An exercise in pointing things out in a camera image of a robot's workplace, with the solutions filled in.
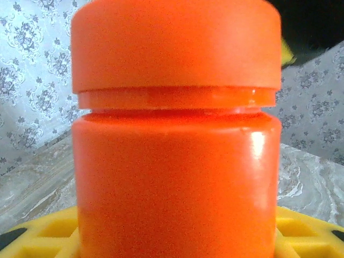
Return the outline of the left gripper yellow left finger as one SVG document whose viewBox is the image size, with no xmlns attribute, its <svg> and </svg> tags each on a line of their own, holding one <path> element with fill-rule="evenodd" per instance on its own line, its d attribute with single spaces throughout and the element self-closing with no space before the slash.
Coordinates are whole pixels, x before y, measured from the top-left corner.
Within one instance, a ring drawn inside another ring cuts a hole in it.
<svg viewBox="0 0 344 258">
<path fill-rule="evenodd" d="M 2 233 L 1 257 L 80 257 L 76 207 L 18 224 Z"/>
</svg>

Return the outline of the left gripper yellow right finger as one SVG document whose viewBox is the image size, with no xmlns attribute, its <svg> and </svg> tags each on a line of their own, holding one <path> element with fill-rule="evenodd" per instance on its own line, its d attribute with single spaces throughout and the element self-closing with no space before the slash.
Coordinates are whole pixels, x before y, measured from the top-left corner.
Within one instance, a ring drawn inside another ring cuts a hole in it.
<svg viewBox="0 0 344 258">
<path fill-rule="evenodd" d="M 343 258 L 343 227 L 278 207 L 274 257 Z"/>
</svg>

